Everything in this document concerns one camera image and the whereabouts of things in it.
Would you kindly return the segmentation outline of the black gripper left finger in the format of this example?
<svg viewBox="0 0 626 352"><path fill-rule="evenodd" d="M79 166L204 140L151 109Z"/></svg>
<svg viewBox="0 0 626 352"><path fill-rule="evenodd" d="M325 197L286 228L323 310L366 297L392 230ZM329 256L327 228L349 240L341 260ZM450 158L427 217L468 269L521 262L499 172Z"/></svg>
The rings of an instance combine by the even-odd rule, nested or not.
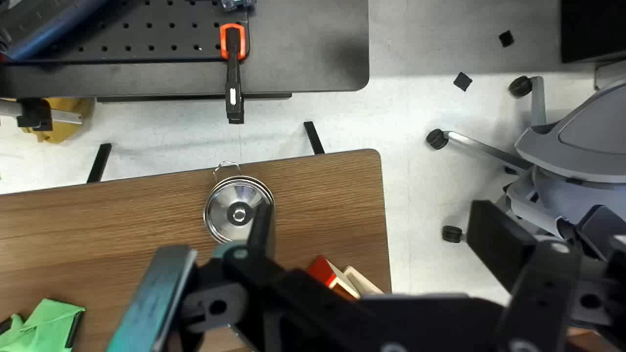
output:
<svg viewBox="0 0 626 352"><path fill-rule="evenodd" d="M163 352L198 252L184 244L155 252L108 352Z"/></svg>

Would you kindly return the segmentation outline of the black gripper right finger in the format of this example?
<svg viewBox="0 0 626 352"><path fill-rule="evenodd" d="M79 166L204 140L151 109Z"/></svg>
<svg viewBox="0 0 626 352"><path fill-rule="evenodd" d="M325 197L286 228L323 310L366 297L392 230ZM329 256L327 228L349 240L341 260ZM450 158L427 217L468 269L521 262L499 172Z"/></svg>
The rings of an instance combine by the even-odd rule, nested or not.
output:
<svg viewBox="0 0 626 352"><path fill-rule="evenodd" d="M511 293L497 328L499 352L564 352L581 254L536 240L495 203L472 203L468 244Z"/></svg>

